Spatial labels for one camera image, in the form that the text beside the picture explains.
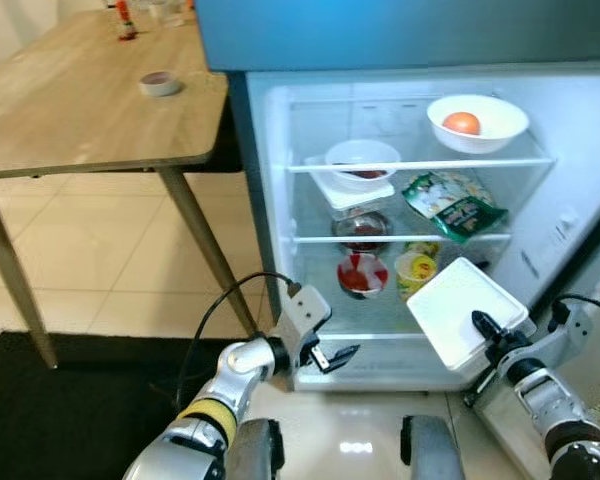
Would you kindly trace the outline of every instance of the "bowl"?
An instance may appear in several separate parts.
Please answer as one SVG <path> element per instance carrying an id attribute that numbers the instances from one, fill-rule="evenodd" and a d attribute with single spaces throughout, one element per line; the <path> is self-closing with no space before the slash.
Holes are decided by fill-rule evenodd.
<path id="1" fill-rule="evenodd" d="M 480 121 L 480 135 L 460 133 L 442 126 L 452 113 L 472 113 Z M 485 95 L 452 95 L 429 105 L 427 116 L 436 138 L 462 153 L 493 153 L 511 142 L 529 127 L 529 118 L 515 105 Z"/>
<path id="2" fill-rule="evenodd" d="M 338 265 L 340 287 L 353 298 L 377 296 L 389 280 L 387 266 L 370 253 L 352 253 Z"/>
<path id="3" fill-rule="evenodd" d="M 373 163 L 398 163 L 401 161 L 398 151 L 386 143 L 377 140 L 348 140 L 329 149 L 325 156 L 327 165 L 360 165 Z M 363 178 L 362 174 L 384 172 L 374 178 Z M 385 184 L 385 180 L 395 170 L 367 170 L 351 172 L 331 172 L 333 182 L 340 187 L 356 192 L 370 192 Z"/>
<path id="4" fill-rule="evenodd" d="M 365 237 L 391 235 L 391 223 L 378 212 L 365 213 L 340 221 L 331 222 L 331 232 L 335 237 Z M 340 244 L 347 253 L 378 253 L 386 242 L 343 242 Z"/>

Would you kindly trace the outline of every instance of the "container lid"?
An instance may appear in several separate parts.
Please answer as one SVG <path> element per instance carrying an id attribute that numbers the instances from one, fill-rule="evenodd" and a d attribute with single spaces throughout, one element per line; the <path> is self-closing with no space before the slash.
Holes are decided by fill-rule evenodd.
<path id="1" fill-rule="evenodd" d="M 305 159 L 306 165 L 324 165 L 323 157 L 309 157 Z M 312 171 L 311 177 L 318 185 L 318 188 L 325 196 L 329 205 L 334 210 L 345 210 L 347 208 L 362 205 L 379 198 L 390 197 L 395 193 L 393 185 L 388 180 L 383 180 L 379 183 L 379 187 L 369 192 L 355 192 L 349 191 L 338 184 L 332 179 L 333 172 L 319 172 Z"/>
<path id="2" fill-rule="evenodd" d="M 485 351 L 471 312 L 488 313 L 501 327 L 514 328 L 527 308 L 466 258 L 458 258 L 407 300 L 407 306 L 449 370 L 458 370 Z"/>

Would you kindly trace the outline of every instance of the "refrigerator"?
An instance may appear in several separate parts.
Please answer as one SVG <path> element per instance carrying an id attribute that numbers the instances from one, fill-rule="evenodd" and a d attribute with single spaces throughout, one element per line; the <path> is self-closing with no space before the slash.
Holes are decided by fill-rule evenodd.
<path id="1" fill-rule="evenodd" d="M 586 263 L 600 229 L 600 1 L 199 0 L 196 10 L 209 68 L 229 81 L 263 266 L 331 305 L 318 331 L 327 356 L 360 345 L 329 375 L 300 369 L 293 387 L 467 388 L 472 379 L 445 368 L 400 299 L 394 261 L 410 244 L 433 243 L 439 269 L 466 257 L 534 313 Z M 529 128 L 492 154 L 451 150 L 426 112 L 455 94 L 510 102 Z M 326 152 L 352 139 L 401 156 L 393 194 L 374 205 L 390 234 L 359 239 L 386 243 L 379 257 L 390 275 L 364 300 L 336 275 L 345 253 L 332 223 L 351 211 L 334 209 L 319 185 L 347 168 L 326 165 Z M 469 179 L 506 218 L 455 243 L 401 195 L 427 172 Z M 275 318 L 283 292 L 267 287 Z"/>

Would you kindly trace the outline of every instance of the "plastic cup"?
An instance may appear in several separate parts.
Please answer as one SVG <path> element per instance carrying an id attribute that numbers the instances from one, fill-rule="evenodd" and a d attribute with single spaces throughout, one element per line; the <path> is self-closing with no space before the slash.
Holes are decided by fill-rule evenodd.
<path id="1" fill-rule="evenodd" d="M 393 266 L 397 274 L 398 294 L 405 302 L 438 273 L 435 260 L 422 253 L 403 253 L 396 258 Z"/>

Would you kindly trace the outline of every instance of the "orange egg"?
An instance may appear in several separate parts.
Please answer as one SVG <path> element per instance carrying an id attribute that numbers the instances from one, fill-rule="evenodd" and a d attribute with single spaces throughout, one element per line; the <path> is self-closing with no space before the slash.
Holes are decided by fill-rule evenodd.
<path id="1" fill-rule="evenodd" d="M 454 132 L 480 135 L 480 121 L 478 117 L 468 112 L 452 113 L 444 119 L 442 126 Z"/>

